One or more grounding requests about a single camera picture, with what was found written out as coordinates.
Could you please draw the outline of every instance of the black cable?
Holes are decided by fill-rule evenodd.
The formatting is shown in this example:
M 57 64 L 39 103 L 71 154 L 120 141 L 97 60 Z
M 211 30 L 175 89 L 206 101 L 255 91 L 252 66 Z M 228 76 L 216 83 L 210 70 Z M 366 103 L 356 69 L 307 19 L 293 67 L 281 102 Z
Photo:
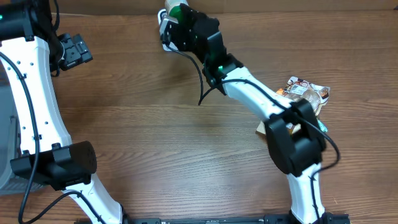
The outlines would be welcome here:
M 35 140 L 35 161 L 33 163 L 33 168 L 32 168 L 32 173 L 30 175 L 26 190 L 25 190 L 25 195 L 24 198 L 22 199 L 21 207 L 19 209 L 19 214 L 18 214 L 18 222 L 20 224 L 31 224 L 33 222 L 36 222 L 39 218 L 41 218 L 46 212 L 48 212 L 55 204 L 57 204 L 61 199 L 65 198 L 68 195 L 71 194 L 76 194 L 78 197 L 81 197 L 83 201 L 87 204 L 87 207 L 91 210 L 91 212 L 94 214 L 94 216 L 98 219 L 99 222 L 102 224 L 105 224 L 105 222 L 102 220 L 102 218 L 97 214 L 97 212 L 94 210 L 94 208 L 91 206 L 90 202 L 84 197 L 81 192 L 77 191 L 72 191 L 65 193 L 61 195 L 59 198 L 57 198 L 54 202 L 52 202 L 47 208 L 43 210 L 43 212 L 40 212 L 39 215 L 37 215 L 35 218 L 29 220 L 28 222 L 23 221 L 23 216 L 24 216 L 24 210 L 27 202 L 27 198 L 30 193 L 30 189 L 32 188 L 33 180 L 36 174 L 37 166 L 39 164 L 39 156 L 40 156 L 40 139 L 39 139 L 39 132 L 37 130 L 37 123 L 36 123 L 36 117 L 35 117 L 35 111 L 33 108 L 33 103 L 32 103 L 32 98 L 30 97 L 29 89 L 26 85 L 25 82 L 25 75 L 22 75 L 21 71 L 16 67 L 14 62 L 12 62 L 7 56 L 5 56 L 2 52 L 0 52 L 0 57 L 3 58 L 11 67 L 12 69 L 17 73 L 17 76 L 19 80 L 21 81 L 22 88 L 24 89 L 25 96 L 26 96 L 26 101 L 29 107 L 29 113 L 30 113 L 30 119 L 32 120 L 32 127 L 33 127 L 33 133 L 34 133 L 34 140 Z
M 222 85 L 224 85 L 225 83 L 230 83 L 230 82 L 243 82 L 246 84 L 249 84 L 251 86 L 253 86 L 254 88 L 256 88 L 257 90 L 259 90 L 265 97 L 268 98 L 268 100 L 270 100 L 273 104 L 275 104 L 276 106 L 278 106 L 279 108 L 283 109 L 283 110 L 288 110 L 286 107 L 284 107 L 283 105 L 281 105 L 277 100 L 273 99 L 273 97 L 271 97 L 265 90 L 263 90 L 261 87 L 259 87 L 257 84 L 250 82 L 249 80 L 243 80 L 243 79 L 232 79 L 232 80 L 225 80 L 220 82 L 219 84 L 211 87 L 208 91 L 206 91 L 206 93 L 200 98 L 198 105 L 201 105 L 202 101 L 205 99 L 205 97 L 214 89 L 221 87 Z M 330 144 L 331 146 L 333 146 L 333 148 L 336 151 L 336 160 L 326 166 L 326 167 L 322 167 L 321 169 L 318 169 L 317 171 L 315 171 L 311 177 L 311 193 L 312 193 L 312 202 L 313 202 L 313 206 L 315 209 L 315 213 L 317 214 L 317 222 L 320 223 L 320 216 L 319 216 L 319 212 L 318 212 L 318 207 L 317 207 L 317 201 L 315 199 L 315 187 L 314 187 L 314 177 L 316 174 L 319 174 L 320 172 L 330 169 L 334 166 L 337 165 L 337 163 L 340 161 L 341 156 L 340 156 L 340 151 L 336 145 L 336 143 L 331 139 L 331 137 L 329 137 L 326 133 L 324 133 L 323 131 L 321 131 L 319 128 L 317 128 L 316 126 L 314 126 L 313 124 L 309 123 L 307 120 L 301 118 L 298 114 L 294 113 L 294 116 L 301 122 L 309 125 L 311 128 L 313 128 L 314 130 L 316 130 L 318 133 L 320 133 Z
M 55 8 L 57 10 L 57 18 L 55 20 L 54 26 L 53 26 L 53 31 L 56 32 L 58 28 L 60 27 L 60 8 L 58 6 L 57 0 L 54 0 Z
M 191 60 L 191 62 L 192 62 L 192 63 L 194 64 L 194 66 L 197 68 L 197 71 L 198 71 L 198 74 L 199 74 L 199 79 L 200 79 L 200 98 L 202 98 L 202 97 L 203 97 L 203 78 L 202 78 L 202 76 L 201 76 L 200 68 L 199 68 L 198 64 L 196 63 L 195 59 L 193 59 L 193 57 L 187 55 L 187 54 L 184 53 L 184 52 L 181 52 L 181 51 L 179 51 L 179 50 L 176 50 L 176 49 L 171 48 L 169 45 L 166 45 L 166 47 L 167 47 L 168 49 L 170 49 L 171 51 L 173 51 L 173 52 L 175 52 L 175 53 L 177 53 L 177 54 L 179 54 L 179 55 L 181 55 L 181 56 L 184 56 L 184 57 L 188 58 L 189 60 Z

